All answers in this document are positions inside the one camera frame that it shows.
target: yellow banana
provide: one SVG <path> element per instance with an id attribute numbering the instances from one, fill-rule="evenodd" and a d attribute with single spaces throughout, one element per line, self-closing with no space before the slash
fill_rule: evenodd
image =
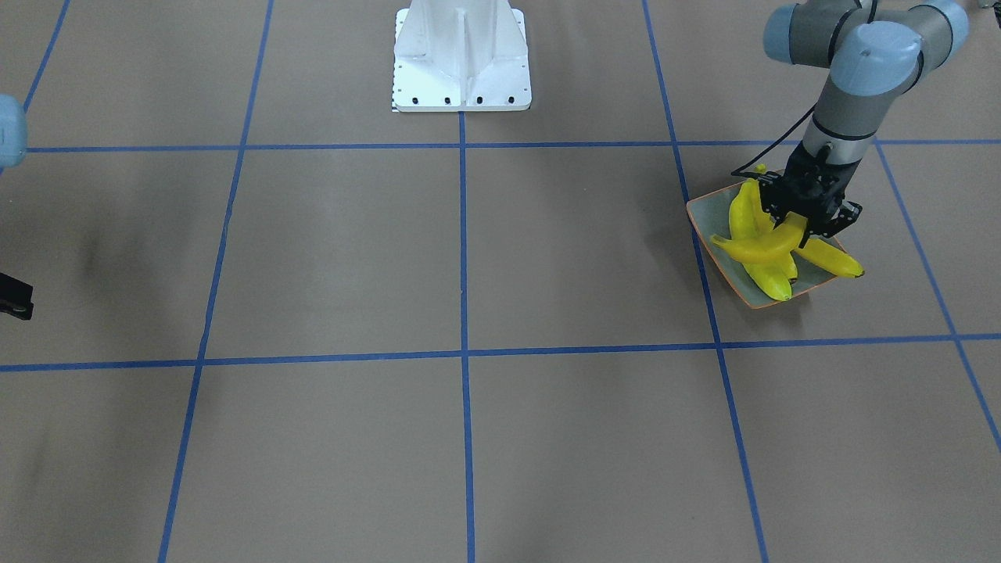
<path id="1" fill-rule="evenodd" d="M 710 240 L 741 263 L 766 263 L 781 258 L 783 254 L 799 246 L 806 228 L 807 218 L 791 212 L 786 215 L 782 224 L 757 238 L 731 240 L 714 234 Z"/>
<path id="2" fill-rule="evenodd" d="M 763 172 L 767 170 L 764 166 L 759 166 L 757 171 Z M 754 215 L 755 226 L 758 228 L 759 234 L 764 234 L 773 228 L 775 224 L 772 223 L 772 215 L 767 213 L 761 208 L 761 187 L 758 184 L 758 180 L 749 179 L 741 184 L 741 190 L 743 191 L 747 186 L 748 193 L 751 199 L 751 213 Z M 783 254 L 776 260 L 777 265 L 785 272 L 786 277 L 792 282 L 796 282 L 800 276 L 799 268 L 796 267 L 796 260 L 793 259 L 793 254 L 787 253 Z"/>
<path id="3" fill-rule="evenodd" d="M 786 273 L 774 263 L 745 263 L 744 270 L 758 289 L 777 302 L 793 299 L 793 287 Z"/>
<path id="4" fill-rule="evenodd" d="M 855 258 L 820 238 L 811 238 L 802 248 L 794 251 L 817 267 L 843 277 L 861 277 L 866 270 Z"/>
<path id="5" fill-rule="evenodd" d="M 775 265 L 779 266 L 783 275 L 791 283 L 795 284 L 800 278 L 800 268 L 796 267 L 796 260 L 793 259 L 792 253 L 786 252 L 782 254 L 782 257 L 775 260 Z"/>
<path id="6" fill-rule="evenodd" d="M 744 182 L 740 191 L 730 203 L 730 236 L 734 240 L 746 240 L 758 236 L 758 225 L 755 224 L 754 208 L 752 207 L 757 189 L 754 185 Z"/>
<path id="7" fill-rule="evenodd" d="M 744 182 L 741 185 L 741 190 L 730 203 L 730 235 L 735 240 L 746 240 L 758 236 L 758 226 L 755 224 L 754 208 L 752 207 L 754 193 L 757 191 L 757 182 L 751 184 Z M 786 255 L 792 258 L 792 254 L 787 252 Z M 778 264 L 746 263 L 742 265 L 755 285 L 768 297 L 783 302 L 793 299 L 793 289 L 789 284 L 789 277 Z"/>
<path id="8" fill-rule="evenodd" d="M 761 187 L 758 184 L 758 180 L 749 179 L 744 183 L 751 185 L 751 206 L 753 207 L 752 212 L 754 213 L 755 224 L 758 225 L 758 231 L 765 233 L 772 230 L 775 228 L 775 224 L 772 223 L 772 215 L 766 213 L 761 208 Z"/>

